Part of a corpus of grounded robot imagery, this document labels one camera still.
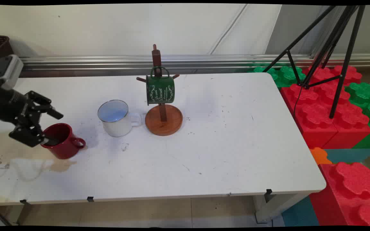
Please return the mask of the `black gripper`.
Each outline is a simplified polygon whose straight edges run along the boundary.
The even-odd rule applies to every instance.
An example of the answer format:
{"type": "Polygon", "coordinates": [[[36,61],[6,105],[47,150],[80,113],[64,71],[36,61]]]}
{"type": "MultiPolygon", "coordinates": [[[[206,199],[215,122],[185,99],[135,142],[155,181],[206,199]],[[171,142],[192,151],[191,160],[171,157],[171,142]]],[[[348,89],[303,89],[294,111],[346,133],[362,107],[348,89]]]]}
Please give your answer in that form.
{"type": "Polygon", "coordinates": [[[46,113],[57,120],[62,119],[64,115],[56,111],[51,102],[49,98],[35,91],[21,94],[14,89],[6,90],[0,87],[0,120],[15,126],[9,137],[29,147],[58,145],[59,138],[48,134],[48,129],[41,130],[40,115],[36,117],[37,121],[32,121],[27,114],[46,113]]]}

